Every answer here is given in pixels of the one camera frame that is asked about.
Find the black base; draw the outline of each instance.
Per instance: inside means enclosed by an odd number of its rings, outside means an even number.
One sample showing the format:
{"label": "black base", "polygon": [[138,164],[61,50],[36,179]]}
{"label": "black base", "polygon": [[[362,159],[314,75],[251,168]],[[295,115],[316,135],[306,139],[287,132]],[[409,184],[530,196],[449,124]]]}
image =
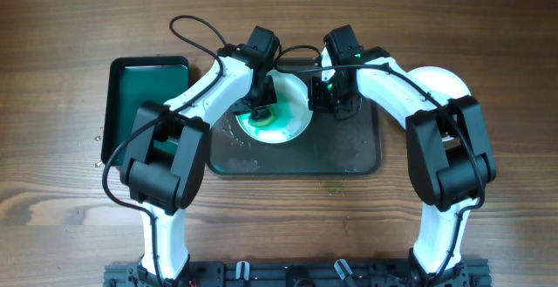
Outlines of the black base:
{"label": "black base", "polygon": [[[490,287],[492,278],[487,260],[462,260],[461,275],[439,286]],[[138,263],[105,267],[104,287],[158,287],[140,280]],[[345,287],[331,263],[251,263],[249,281],[235,279],[236,264],[191,262],[189,282],[194,287]],[[404,287],[407,260],[380,260],[349,263],[357,287]]]}
{"label": "black base", "polygon": [[[281,58],[279,65],[291,71],[314,68],[315,63],[313,58]],[[312,74],[297,77],[309,85]],[[314,112],[298,137],[281,144],[254,140],[228,110],[212,127],[209,155],[208,168],[222,179],[366,177],[382,161],[378,105],[364,99],[360,113],[344,121],[330,113]]]}

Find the wire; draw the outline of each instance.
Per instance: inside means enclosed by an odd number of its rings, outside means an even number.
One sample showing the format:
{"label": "wire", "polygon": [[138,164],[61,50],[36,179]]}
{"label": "wire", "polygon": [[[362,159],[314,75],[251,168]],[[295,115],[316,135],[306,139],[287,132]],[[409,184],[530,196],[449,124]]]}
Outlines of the wire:
{"label": "wire", "polygon": [[452,241],[450,243],[450,249],[447,251],[447,254],[446,254],[446,257],[444,258],[444,261],[442,262],[442,264],[440,265],[440,267],[436,271],[436,274],[434,275],[434,277],[430,281],[431,285],[434,285],[434,284],[437,283],[437,281],[444,274],[444,271],[446,270],[446,267],[449,264],[449,262],[450,262],[450,260],[453,256],[453,252],[455,251],[455,246],[457,245],[457,240],[459,238],[459,229],[461,227],[461,222],[463,221],[463,214],[465,214],[465,212],[467,212],[469,210],[481,208],[482,205],[485,202],[485,186],[482,183],[482,178],[480,176],[479,165],[477,164],[477,161],[474,159],[473,150],[471,149],[471,143],[470,143],[469,139],[463,134],[463,132],[461,131],[461,128],[459,127],[457,122],[452,118],[452,116],[450,116],[443,109],[442,105],[436,99],[434,99],[434,97],[429,92],[426,92],[425,90],[423,90],[420,86],[418,86],[412,80],[407,78],[404,74],[401,74],[401,73],[396,72],[393,69],[391,69],[388,64],[384,64],[384,65],[333,65],[333,66],[329,66],[329,67],[312,68],[312,69],[299,70],[299,71],[293,71],[293,72],[285,72],[285,71],[282,71],[282,72],[284,72],[284,73],[312,73],[312,72],[322,72],[322,71],[325,71],[325,70],[335,70],[335,69],[345,69],[345,68],[380,70],[380,71],[387,72],[388,74],[392,74],[392,75],[404,80],[404,82],[406,82],[412,88],[417,90],[417,92],[420,95],[424,96],[425,99],[427,99],[428,101],[433,103],[439,109],[439,112],[441,113],[442,117],[444,117],[444,119],[447,122],[449,122],[450,126],[453,128],[455,133],[461,139],[461,143],[462,143],[462,145],[463,145],[463,147],[466,151],[467,158],[469,159],[469,161],[471,162],[471,165],[473,166],[474,178],[475,178],[475,182],[476,182],[476,185],[477,185],[477,189],[479,190],[479,200],[474,205],[469,205],[467,207],[462,208],[456,214],[457,215],[457,221],[455,223],[455,230],[453,231],[453,237],[452,237]]}
{"label": "wire", "polygon": [[317,63],[319,64],[322,61],[322,53],[320,52],[320,50],[318,50],[315,46],[312,45],[296,45],[296,46],[292,46],[289,47],[287,49],[285,49],[284,51],[281,51],[281,45],[279,44],[279,55],[277,56],[276,60],[273,62],[273,67],[275,67],[275,69],[278,72],[281,73],[291,73],[291,72],[286,72],[284,70],[279,69],[279,67],[277,67],[277,64],[279,62],[279,59],[286,54],[289,51],[295,51],[295,50],[299,50],[299,49],[310,49],[312,51],[317,52]]}
{"label": "wire", "polygon": [[163,281],[161,279],[160,276],[160,268],[159,268],[159,255],[157,253],[157,217],[150,212],[148,209],[143,208],[139,205],[134,205],[131,203],[127,203],[127,202],[123,202],[121,200],[119,200],[116,196],[114,196],[114,194],[111,192],[111,190],[108,187],[108,173],[109,170],[112,166],[112,164],[114,163],[114,161],[116,160],[116,158],[118,157],[118,155],[122,152],[122,150],[128,145],[130,144],[130,142],[132,142],[135,138],[137,138],[140,134],[142,134],[144,131],[146,131],[148,128],[155,126],[157,124],[159,124],[160,122],[163,122],[165,120],[168,120],[169,118],[172,118],[173,116],[176,116],[179,112],[185,110],[186,108],[190,107],[196,100],[198,100],[203,94],[205,94],[209,89],[211,89],[218,81],[219,79],[222,77],[223,72],[224,72],[224,64],[222,63],[221,59],[212,51],[210,51],[209,49],[201,46],[200,44],[195,43],[194,41],[183,37],[181,34],[179,34],[175,29],[174,29],[174,23],[178,20],[181,19],[192,19],[195,21],[199,21],[203,24],[205,24],[209,29],[211,29],[215,34],[217,34],[217,36],[219,37],[219,39],[222,41],[222,43],[224,45],[227,44],[227,42],[225,41],[225,39],[223,38],[223,36],[219,33],[218,30],[216,30],[211,24],[209,24],[208,22],[206,22],[203,19],[200,19],[198,17],[194,17],[194,16],[177,16],[174,17],[170,24],[168,25],[169,29],[171,30],[171,32],[177,37],[180,38],[181,40],[183,40],[184,42],[206,52],[206,54],[208,54],[209,56],[213,57],[215,59],[215,61],[219,64],[219,71],[217,72],[217,75],[215,77],[215,79],[213,79],[211,81],[211,83],[208,84],[208,86],[206,86],[203,90],[201,90],[201,92],[197,93],[195,96],[193,96],[188,102],[184,103],[182,106],[167,112],[165,114],[162,114],[161,116],[159,116],[158,118],[151,120],[149,122],[147,122],[145,125],[141,126],[138,130],[134,131],[130,137],[126,140],[124,140],[122,143],[120,143],[116,149],[114,149],[114,152],[112,152],[111,157],[108,159],[108,161],[105,164],[105,168],[103,169],[103,175],[101,178],[101,182],[103,185],[103,190],[105,190],[106,196],[109,197],[109,199],[111,199],[113,202],[115,202],[116,204],[125,207],[125,208],[131,208],[131,209],[135,209],[138,210],[140,212],[145,213],[147,216],[149,216],[149,219],[151,221],[151,238],[152,238],[152,250],[153,250],[153,267],[155,268],[155,276],[157,277],[157,281],[159,283],[159,286],[163,286]]}

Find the wood grain surface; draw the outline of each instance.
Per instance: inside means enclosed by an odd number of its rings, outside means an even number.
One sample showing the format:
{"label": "wood grain surface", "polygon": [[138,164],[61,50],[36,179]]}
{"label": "wood grain surface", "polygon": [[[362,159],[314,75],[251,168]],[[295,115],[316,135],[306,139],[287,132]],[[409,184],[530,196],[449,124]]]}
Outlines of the wood grain surface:
{"label": "wood grain surface", "polygon": [[[495,286],[558,285],[558,0],[0,0],[0,286],[99,286],[142,253],[140,216],[113,205],[99,161],[109,64],[212,60],[168,30],[203,17],[232,43],[255,25],[283,46],[321,45],[352,24],[405,69],[456,72],[483,106],[498,165],[462,252]],[[216,49],[198,24],[180,32]],[[187,210],[195,261],[405,257],[421,202],[405,136],[382,114],[384,164],[359,181],[222,181],[207,173]],[[345,195],[330,195],[342,186]],[[126,188],[115,173],[111,188]]]}

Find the black bracket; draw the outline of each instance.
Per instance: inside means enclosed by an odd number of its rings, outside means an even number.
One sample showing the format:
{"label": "black bracket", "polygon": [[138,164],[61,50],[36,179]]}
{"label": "black bracket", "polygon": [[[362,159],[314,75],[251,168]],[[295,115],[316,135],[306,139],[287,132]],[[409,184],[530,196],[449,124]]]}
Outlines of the black bracket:
{"label": "black bracket", "polygon": [[[365,51],[350,25],[331,31],[323,38],[323,42],[332,65],[363,65],[375,58],[390,57],[387,51],[379,47]],[[336,69],[328,82],[313,77],[308,95],[309,109],[312,111],[332,113],[337,120],[357,114],[362,103],[357,68]]]}
{"label": "black bracket", "polygon": [[[148,100],[138,109],[132,131],[168,113],[168,106]],[[165,209],[167,215],[190,205],[209,159],[209,128],[200,118],[176,114],[132,140],[120,171],[120,181],[130,188],[130,197],[137,202],[149,201]],[[169,141],[177,144],[174,154],[155,146]]]}
{"label": "black bracket", "polygon": [[278,47],[279,38],[273,31],[256,26],[246,44],[227,44],[217,51],[217,55],[240,60],[254,71],[250,91],[231,106],[233,113],[250,113],[256,108],[277,102],[273,79],[268,71],[273,65]]}
{"label": "black bracket", "polygon": [[[165,287],[409,287],[426,286],[422,281],[408,280],[405,273],[407,259],[374,260],[370,262],[347,263],[352,271],[352,283],[347,283],[338,275],[333,262],[327,263],[252,263],[247,277],[238,279],[235,274],[237,264],[220,262],[191,262],[187,275],[181,274]],[[492,278],[487,260],[462,260],[462,268],[453,279],[439,284],[439,287],[490,287]],[[104,287],[151,287],[159,286],[153,274],[142,277],[138,263],[111,265],[105,267]]]}
{"label": "black bracket", "polygon": [[[496,177],[496,161],[479,102],[471,96],[464,96],[450,99],[442,109],[457,120],[471,143],[482,182],[487,184],[493,181]],[[457,134],[439,109],[414,113],[407,117],[405,128],[409,176],[424,203],[446,211],[466,197],[478,196],[473,166],[462,142],[450,148],[444,146],[443,136],[449,134],[456,137]]]}
{"label": "black bracket", "polygon": [[[463,272],[463,277],[466,276],[464,273],[465,263],[459,262],[455,264],[452,268],[446,269],[444,273],[439,277],[438,284],[447,285],[445,282],[453,281],[460,278]],[[409,287],[421,287],[421,286],[432,286],[435,283],[432,281],[434,279],[433,274],[428,274],[425,272],[423,267],[420,265],[419,261],[412,252],[412,248],[409,249],[409,263],[407,265],[407,286]]]}

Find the white plate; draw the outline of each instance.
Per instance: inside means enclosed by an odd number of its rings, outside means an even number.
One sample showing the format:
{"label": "white plate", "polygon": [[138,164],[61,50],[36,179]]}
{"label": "white plate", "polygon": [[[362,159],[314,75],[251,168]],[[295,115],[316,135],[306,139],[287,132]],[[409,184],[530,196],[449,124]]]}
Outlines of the white plate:
{"label": "white plate", "polygon": [[287,142],[302,133],[312,119],[308,87],[294,74],[272,70],[268,75],[273,79],[277,95],[277,103],[268,106],[275,120],[266,126],[252,126],[248,123],[249,113],[236,116],[236,120],[254,140],[270,144]]}
{"label": "white plate", "polygon": [[471,95],[465,82],[455,75],[455,73],[444,68],[424,66],[409,71],[409,75],[413,76],[420,83],[430,87],[432,90],[450,95],[455,99],[465,95]]}

